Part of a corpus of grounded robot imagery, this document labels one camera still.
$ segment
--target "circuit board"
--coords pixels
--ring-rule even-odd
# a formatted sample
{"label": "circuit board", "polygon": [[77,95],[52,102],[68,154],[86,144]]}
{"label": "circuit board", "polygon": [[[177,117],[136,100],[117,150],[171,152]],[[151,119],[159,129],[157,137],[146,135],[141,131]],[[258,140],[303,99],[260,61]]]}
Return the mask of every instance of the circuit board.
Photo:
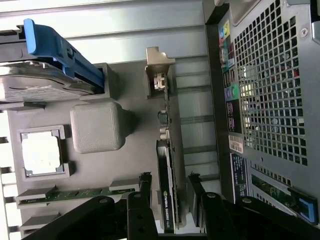
{"label": "circuit board", "polygon": [[120,195],[123,193],[130,193],[134,191],[135,191],[134,188],[110,191],[109,187],[79,189],[79,190],[70,190],[70,191],[56,190],[46,198],[22,200],[18,204],[18,207],[29,205],[29,204],[44,204],[44,203],[49,204],[49,203],[58,202],[58,201],[90,199],[97,196]]}

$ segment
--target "blue plastic handle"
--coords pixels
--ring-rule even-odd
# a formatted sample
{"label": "blue plastic handle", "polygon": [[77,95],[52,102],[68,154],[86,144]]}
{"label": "blue plastic handle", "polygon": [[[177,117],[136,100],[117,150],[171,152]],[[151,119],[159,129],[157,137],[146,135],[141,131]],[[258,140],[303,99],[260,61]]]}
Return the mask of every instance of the blue plastic handle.
{"label": "blue plastic handle", "polygon": [[35,57],[53,58],[62,64],[63,73],[71,78],[75,73],[104,88],[103,73],[85,59],[67,40],[52,27],[38,25],[25,19],[24,32],[27,51]]}

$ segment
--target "metal mesh grille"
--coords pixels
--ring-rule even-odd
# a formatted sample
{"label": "metal mesh grille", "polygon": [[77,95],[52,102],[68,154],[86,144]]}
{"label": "metal mesh grille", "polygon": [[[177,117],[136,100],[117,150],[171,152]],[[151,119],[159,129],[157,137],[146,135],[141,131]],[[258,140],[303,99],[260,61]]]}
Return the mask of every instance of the metal mesh grille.
{"label": "metal mesh grille", "polygon": [[244,144],[307,166],[296,18],[272,3],[234,41]]}

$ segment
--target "hard drive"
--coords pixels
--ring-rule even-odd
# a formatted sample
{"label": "hard drive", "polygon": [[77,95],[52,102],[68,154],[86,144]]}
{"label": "hard drive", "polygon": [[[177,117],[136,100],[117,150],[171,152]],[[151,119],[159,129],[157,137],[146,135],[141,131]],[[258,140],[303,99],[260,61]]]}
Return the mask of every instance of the hard drive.
{"label": "hard drive", "polygon": [[47,103],[99,93],[99,88],[41,61],[0,63],[0,101]]}

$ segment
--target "green circuit board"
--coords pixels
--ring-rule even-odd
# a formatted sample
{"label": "green circuit board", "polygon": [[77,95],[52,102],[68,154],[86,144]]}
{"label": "green circuit board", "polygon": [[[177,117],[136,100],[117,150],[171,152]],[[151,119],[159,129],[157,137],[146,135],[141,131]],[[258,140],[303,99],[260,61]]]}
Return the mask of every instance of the green circuit board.
{"label": "green circuit board", "polygon": [[49,204],[52,202],[68,201],[68,200],[90,199],[97,196],[120,195],[123,193],[130,193],[134,191],[135,191],[134,188],[110,191],[109,187],[78,189],[78,190],[70,190],[70,191],[56,190],[46,198],[22,200],[20,201],[18,206],[25,206],[29,204],[45,204],[45,203]]}

